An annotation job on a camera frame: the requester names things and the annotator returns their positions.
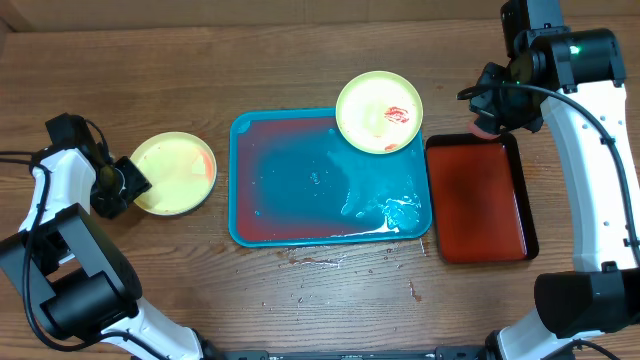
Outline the dark scrubbing sponge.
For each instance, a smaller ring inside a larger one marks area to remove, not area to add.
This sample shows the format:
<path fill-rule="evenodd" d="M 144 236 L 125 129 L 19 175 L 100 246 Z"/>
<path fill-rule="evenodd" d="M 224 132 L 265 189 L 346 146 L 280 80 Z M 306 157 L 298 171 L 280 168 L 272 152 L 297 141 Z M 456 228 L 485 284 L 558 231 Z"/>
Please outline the dark scrubbing sponge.
<path fill-rule="evenodd" d="M 499 133 L 495 133 L 491 126 L 487 127 L 480 120 L 472 121 L 468 124 L 468 131 L 474 136 L 484 139 L 493 140 L 500 136 Z"/>

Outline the green plate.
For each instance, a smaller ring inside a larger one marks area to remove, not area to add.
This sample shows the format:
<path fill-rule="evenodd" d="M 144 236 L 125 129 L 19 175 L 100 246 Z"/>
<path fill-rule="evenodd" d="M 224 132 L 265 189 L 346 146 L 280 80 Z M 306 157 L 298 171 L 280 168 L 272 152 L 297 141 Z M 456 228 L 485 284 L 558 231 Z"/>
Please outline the green plate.
<path fill-rule="evenodd" d="M 216 182 L 214 152 L 189 133 L 155 135 L 139 145 L 130 160 L 151 184 L 134 203 L 154 215 L 177 216 L 195 210 Z"/>
<path fill-rule="evenodd" d="M 355 148 L 376 155 L 406 147 L 421 129 L 424 114 L 416 88 L 388 71 L 370 71 L 350 80 L 335 110 L 342 136 Z"/>

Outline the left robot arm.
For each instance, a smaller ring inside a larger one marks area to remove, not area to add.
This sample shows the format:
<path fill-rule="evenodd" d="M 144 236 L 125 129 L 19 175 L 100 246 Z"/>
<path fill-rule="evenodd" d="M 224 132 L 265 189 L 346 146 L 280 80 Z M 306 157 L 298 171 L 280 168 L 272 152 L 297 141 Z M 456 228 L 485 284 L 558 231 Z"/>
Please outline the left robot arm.
<path fill-rule="evenodd" d="M 35 336 L 61 352 L 108 343 L 135 359 L 217 358 L 208 340 L 143 297 L 134 268 L 90 216 L 123 213 L 150 189 L 148 180 L 94 140 L 93 122 L 63 113 L 46 128 L 50 146 L 1 154 L 4 163 L 28 166 L 35 180 L 27 217 L 1 242 L 1 268 Z"/>

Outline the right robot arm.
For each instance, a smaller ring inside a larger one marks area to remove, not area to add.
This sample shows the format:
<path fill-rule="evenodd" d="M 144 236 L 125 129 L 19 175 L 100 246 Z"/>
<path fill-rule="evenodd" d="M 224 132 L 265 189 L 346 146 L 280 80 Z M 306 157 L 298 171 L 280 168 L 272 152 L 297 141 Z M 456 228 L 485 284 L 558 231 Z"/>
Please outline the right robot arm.
<path fill-rule="evenodd" d="M 639 182 L 625 124 L 626 71 L 607 29 L 572 31 L 555 1 L 500 11 L 509 62 L 459 93 L 473 130 L 496 137 L 547 126 L 564 173 L 573 269 L 540 275 L 534 309 L 488 336 L 481 359 L 570 359 L 639 321 Z"/>

